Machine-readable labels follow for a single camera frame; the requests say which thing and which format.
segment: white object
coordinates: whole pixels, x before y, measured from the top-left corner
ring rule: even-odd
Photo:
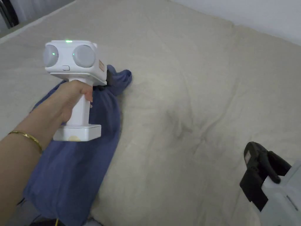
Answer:
[[[297,226],[301,224],[301,161],[297,161],[281,183],[274,183],[269,177],[262,185],[268,202],[257,214],[262,226]]]
[[[45,45],[45,70],[63,80],[79,80],[89,85],[107,84],[107,66],[97,45],[89,41],[60,40]],[[101,125],[89,124],[90,102],[84,95],[70,120],[55,133],[54,140],[89,141],[101,136]]]

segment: blue fabric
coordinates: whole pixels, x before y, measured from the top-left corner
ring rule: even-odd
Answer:
[[[113,74],[113,85],[102,91],[94,87],[89,116],[90,124],[102,126],[101,137],[88,142],[51,141],[23,192],[43,216],[59,218],[67,226],[86,222],[119,141],[116,96],[131,83],[132,74],[129,70],[117,73],[111,65],[107,69]]]

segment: black clamp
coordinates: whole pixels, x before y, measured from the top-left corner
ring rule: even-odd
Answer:
[[[259,211],[262,211],[268,201],[261,190],[263,182],[269,176],[274,183],[279,184],[281,182],[279,176],[285,176],[291,165],[255,142],[249,142],[246,145],[244,159],[247,171],[239,185],[248,200],[253,202]]]

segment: bracelet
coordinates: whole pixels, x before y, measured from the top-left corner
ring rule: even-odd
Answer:
[[[40,144],[40,142],[35,138],[35,137],[33,137],[33,136],[31,136],[30,134],[28,134],[28,133],[24,133],[24,132],[21,132],[21,131],[17,131],[17,130],[13,130],[13,131],[11,131],[9,134],[20,134],[20,135],[22,135],[22,136],[25,136],[25,137],[27,137],[27,138],[29,138],[30,140],[32,140],[32,141],[34,141],[37,145],[38,145],[38,147],[39,147],[39,153],[40,153],[40,155],[42,154],[42,152],[43,152],[43,148],[42,148],[42,145]]]

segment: hand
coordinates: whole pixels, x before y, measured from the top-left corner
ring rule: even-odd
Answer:
[[[86,100],[93,102],[92,92],[92,86],[73,80],[61,84],[57,91],[51,95],[50,100],[60,111],[63,122],[67,122],[71,118],[73,107],[82,95],[85,95]]]

